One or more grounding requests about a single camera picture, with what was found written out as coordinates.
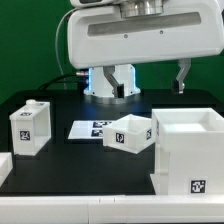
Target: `white bin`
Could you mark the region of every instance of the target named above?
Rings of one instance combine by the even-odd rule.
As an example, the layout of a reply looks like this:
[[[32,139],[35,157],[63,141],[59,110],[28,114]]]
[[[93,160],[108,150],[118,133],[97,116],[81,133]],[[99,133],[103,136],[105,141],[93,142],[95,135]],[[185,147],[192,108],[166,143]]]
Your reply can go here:
[[[224,119],[213,109],[156,109],[157,194],[224,194]]]
[[[103,127],[103,145],[139,153],[155,142],[151,119],[132,114]]]

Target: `blue light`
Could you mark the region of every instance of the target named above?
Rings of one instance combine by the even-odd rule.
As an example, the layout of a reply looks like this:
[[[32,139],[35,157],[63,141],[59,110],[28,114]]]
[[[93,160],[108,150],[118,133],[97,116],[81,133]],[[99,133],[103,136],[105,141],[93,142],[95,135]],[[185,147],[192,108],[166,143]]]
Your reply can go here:
[[[135,69],[135,67],[133,67],[133,82],[134,82],[134,90],[136,90],[136,89],[137,89],[137,86],[136,86],[136,76],[135,76],[135,74],[136,74],[136,69]]]
[[[92,69],[89,68],[89,86],[88,86],[88,90],[89,92],[91,91],[91,87],[92,87]]]

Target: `white cube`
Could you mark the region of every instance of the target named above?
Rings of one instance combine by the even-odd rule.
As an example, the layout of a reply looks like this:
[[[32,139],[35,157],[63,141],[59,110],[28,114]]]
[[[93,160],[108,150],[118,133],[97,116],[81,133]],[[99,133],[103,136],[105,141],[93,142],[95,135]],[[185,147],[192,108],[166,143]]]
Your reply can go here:
[[[0,186],[12,170],[11,153],[0,153]]]
[[[14,153],[35,156],[51,138],[50,103],[28,100],[10,116]]]

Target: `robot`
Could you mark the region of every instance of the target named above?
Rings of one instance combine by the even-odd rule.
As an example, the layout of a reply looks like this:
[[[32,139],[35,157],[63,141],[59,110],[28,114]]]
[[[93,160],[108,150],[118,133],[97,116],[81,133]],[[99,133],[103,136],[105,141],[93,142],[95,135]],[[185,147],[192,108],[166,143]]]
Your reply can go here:
[[[97,102],[124,102],[140,93],[133,63],[178,60],[172,90],[183,93],[191,58],[217,55],[224,47],[222,0],[71,3],[69,59],[75,68],[89,69],[85,95]]]

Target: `white container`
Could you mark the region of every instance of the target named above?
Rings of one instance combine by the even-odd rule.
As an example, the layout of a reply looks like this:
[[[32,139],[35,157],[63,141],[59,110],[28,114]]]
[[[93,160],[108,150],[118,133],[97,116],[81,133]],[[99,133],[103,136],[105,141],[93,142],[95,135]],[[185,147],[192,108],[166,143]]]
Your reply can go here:
[[[0,153],[0,187],[12,170],[11,153]]]
[[[151,119],[128,115],[103,127],[103,145],[139,153],[155,142]]]
[[[152,111],[157,194],[224,194],[224,119],[210,108]]]
[[[14,153],[35,156],[51,138],[50,103],[26,101],[10,116]]]

